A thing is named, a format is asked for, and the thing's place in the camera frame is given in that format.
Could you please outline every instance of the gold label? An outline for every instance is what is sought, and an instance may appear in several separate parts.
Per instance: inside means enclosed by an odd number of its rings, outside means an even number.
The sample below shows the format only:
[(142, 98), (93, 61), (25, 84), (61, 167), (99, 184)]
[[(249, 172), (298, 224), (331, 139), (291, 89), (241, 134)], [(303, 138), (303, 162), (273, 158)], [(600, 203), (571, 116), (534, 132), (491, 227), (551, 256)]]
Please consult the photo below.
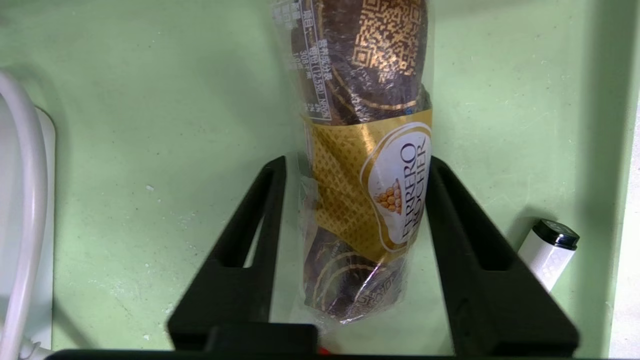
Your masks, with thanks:
[(317, 224), (375, 262), (417, 237), (431, 159), (431, 110), (351, 126), (310, 124)]

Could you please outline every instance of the ferrero rocher package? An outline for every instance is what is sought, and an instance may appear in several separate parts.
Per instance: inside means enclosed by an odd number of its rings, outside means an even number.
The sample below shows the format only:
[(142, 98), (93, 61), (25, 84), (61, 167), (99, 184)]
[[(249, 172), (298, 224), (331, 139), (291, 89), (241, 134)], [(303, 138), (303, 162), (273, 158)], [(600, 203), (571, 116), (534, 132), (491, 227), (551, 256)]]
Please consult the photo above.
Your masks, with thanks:
[(431, 158), (426, 0), (271, 4), (302, 98), (304, 303), (340, 323), (405, 285)]

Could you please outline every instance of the qr code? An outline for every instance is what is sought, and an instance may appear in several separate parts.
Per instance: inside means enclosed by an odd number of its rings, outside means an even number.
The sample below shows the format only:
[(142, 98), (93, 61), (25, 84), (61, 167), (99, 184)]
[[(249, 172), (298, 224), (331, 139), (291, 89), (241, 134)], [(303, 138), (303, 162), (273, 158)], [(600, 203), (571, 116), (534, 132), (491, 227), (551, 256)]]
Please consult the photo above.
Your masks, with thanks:
[(422, 0), (363, 0), (352, 63), (377, 69), (380, 83), (415, 75)]

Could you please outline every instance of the clear plastic wrapper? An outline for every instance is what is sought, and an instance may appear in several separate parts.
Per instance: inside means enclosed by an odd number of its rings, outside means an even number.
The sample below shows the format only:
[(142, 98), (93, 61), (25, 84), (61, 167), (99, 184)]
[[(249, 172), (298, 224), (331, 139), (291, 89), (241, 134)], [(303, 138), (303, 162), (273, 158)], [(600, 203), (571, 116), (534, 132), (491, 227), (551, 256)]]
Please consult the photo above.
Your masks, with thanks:
[(400, 298), (424, 211), (427, 0), (271, 3), (301, 97), (304, 304), (349, 323)]

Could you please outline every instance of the green surface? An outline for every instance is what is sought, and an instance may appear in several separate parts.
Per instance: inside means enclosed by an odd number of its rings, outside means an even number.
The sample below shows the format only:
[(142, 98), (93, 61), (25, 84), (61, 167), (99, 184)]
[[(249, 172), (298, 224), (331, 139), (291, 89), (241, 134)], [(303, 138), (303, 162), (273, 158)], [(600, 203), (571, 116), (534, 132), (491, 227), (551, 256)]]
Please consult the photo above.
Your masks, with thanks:
[[(582, 235), (553, 295), (582, 333), (578, 356), (606, 355), (637, 2), (432, 9), (435, 154), (514, 246), (537, 216)], [(272, 318), (289, 319), (300, 129), (264, 1), (4, 0), (0, 49), (58, 132), (56, 348), (168, 348), (173, 305), (281, 154), (291, 174)], [(406, 301), (328, 336), (330, 348), (450, 352), (428, 239), (425, 229)]]

